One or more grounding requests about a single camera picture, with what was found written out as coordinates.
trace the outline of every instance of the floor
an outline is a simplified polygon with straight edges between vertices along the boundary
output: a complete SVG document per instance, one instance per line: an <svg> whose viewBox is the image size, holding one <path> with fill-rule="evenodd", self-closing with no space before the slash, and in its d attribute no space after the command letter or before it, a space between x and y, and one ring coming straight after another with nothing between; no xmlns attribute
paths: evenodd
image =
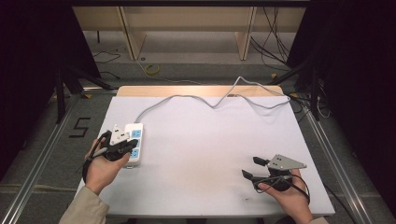
<svg viewBox="0 0 396 224"><path fill-rule="evenodd" d="M268 67L262 62L262 56L253 48L249 48L246 61L240 61L237 46L232 33L150 33L148 34L138 61L145 67L154 63L160 65L160 73L153 77L146 76L142 68L135 61L131 61L126 50L122 33L101 32L101 43L97 43L96 32L85 32L85 36L92 50L98 54L94 59L102 73L102 80L113 86L121 85L195 85L228 84L231 85L239 76L260 83L268 83L273 75L281 76L287 69L278 61L265 59ZM262 43L266 34L253 34ZM282 34L282 41L289 49L294 34ZM280 57L276 42L270 39L267 48ZM281 84L284 92L293 91L292 78ZM83 155L91 145L102 125L106 109L115 92L103 92L97 87L81 80L87 88L84 97L70 96L66 99L70 108L70 115L60 128L53 150L49 154L45 167L38 174L32 194L24 204L24 209L18 218L18 223L56 223L59 221L66 207L73 200L80 180L80 166ZM310 113L301 110L300 105L291 102L295 117L299 121L304 140L316 163L323 183L341 199L348 210L354 213L352 201L348 199L343 184L334 171L333 164L326 153L326 146L318 140L313 127L320 125L346 171L351 186L356 190L371 223L396 223L374 185L364 173L359 161L353 157L353 152L345 139L342 130L333 117L326 117L328 110L323 109L320 122L313 122ZM5 214L10 204L17 196L21 186L25 184L32 167L40 161L41 153L49 148L48 140L53 138L53 130L57 116L56 99L49 99L49 104L36 126L30 132L26 141L26 148L20 153L0 183L0 214ZM88 127L84 137L73 138L71 135L82 134L75 130L75 124L80 118L79 126ZM352 223L346 210L329 192L335 214L326 217L330 223ZM267 217L265 223L276 223L280 217ZM123 223L123 217L109 217L107 223ZM138 223L186 223L184 219L138 219ZM207 223L256 223L256 219L209 219Z"/></svg>

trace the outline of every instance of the person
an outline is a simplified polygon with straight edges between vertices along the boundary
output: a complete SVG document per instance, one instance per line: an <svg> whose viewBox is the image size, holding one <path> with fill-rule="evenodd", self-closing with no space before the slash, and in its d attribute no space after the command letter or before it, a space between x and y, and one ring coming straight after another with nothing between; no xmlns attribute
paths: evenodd
<svg viewBox="0 0 396 224"><path fill-rule="evenodd" d="M90 152L91 150L86 154L85 158L88 157ZM117 161L108 161L104 157L95 158L88 169L85 186L81 188L73 202L64 212L60 223L105 224L109 206L99 198L99 194L106 186L113 182L119 170L128 162L129 157L130 153L125 154ZM291 170L291 173L301 176L298 169ZM304 182L300 178L293 177L292 181L300 189L305 189ZM285 213L297 224L328 223L323 217L313 218L308 207L307 199L297 189L289 188L285 191L277 191L264 183L260 183L259 188L274 197Z"/></svg>

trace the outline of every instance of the table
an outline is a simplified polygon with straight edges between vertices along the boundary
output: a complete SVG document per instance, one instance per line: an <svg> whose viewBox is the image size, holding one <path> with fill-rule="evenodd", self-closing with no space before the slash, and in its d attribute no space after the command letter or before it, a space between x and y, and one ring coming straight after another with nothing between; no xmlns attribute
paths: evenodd
<svg viewBox="0 0 396 224"><path fill-rule="evenodd" d="M133 122L140 111L164 96L195 94L214 103L219 99L215 96L229 88L121 87L107 110L101 132L115 123L123 127ZM270 88L281 91L278 86ZM265 105L286 99L251 86L237 86L232 93ZM110 205L110 215L192 218L283 214L272 197L258 194L241 173L246 169L255 175L268 175L266 168L253 163L252 157L271 160L276 153L307 164L302 175L311 187L313 214L334 214L289 104L260 111L241 97L227 97L213 110L191 98L174 98L143 117L142 123L145 131L141 164L131 170L122 169L100 195Z"/></svg>

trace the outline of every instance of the white table surface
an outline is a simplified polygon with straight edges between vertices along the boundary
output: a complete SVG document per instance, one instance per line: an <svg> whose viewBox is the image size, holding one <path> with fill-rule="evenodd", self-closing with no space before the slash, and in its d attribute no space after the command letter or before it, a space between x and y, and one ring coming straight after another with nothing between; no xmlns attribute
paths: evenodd
<svg viewBox="0 0 396 224"><path fill-rule="evenodd" d="M133 123L163 97L114 97L100 133ZM219 97L206 97L214 104ZM286 97L249 97L262 105ZM269 175L253 163L281 154L307 165L303 179L314 215L334 210L289 104L272 110L228 97L218 109L191 98L174 98L151 110L144 124L142 162L122 169L100 197L109 214L127 217L265 217L283 214L269 195L242 177L244 169ZM83 186L81 180L78 189Z"/></svg>

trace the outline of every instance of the person's left hand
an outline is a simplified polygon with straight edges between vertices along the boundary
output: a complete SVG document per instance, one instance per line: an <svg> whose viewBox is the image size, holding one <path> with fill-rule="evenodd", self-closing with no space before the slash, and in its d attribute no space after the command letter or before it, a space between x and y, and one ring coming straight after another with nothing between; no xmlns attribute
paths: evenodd
<svg viewBox="0 0 396 224"><path fill-rule="evenodd" d="M97 139L93 140L91 149L94 147L96 141ZM99 150L104 141L105 139L102 140L95 150ZM91 149L85 155L85 159L90 155ZM90 167L88 168L85 187L90 189L96 195L99 195L102 189L113 182L119 170L126 162L128 162L130 156L131 153L128 152L117 161L108 161L103 156L93 159Z"/></svg>

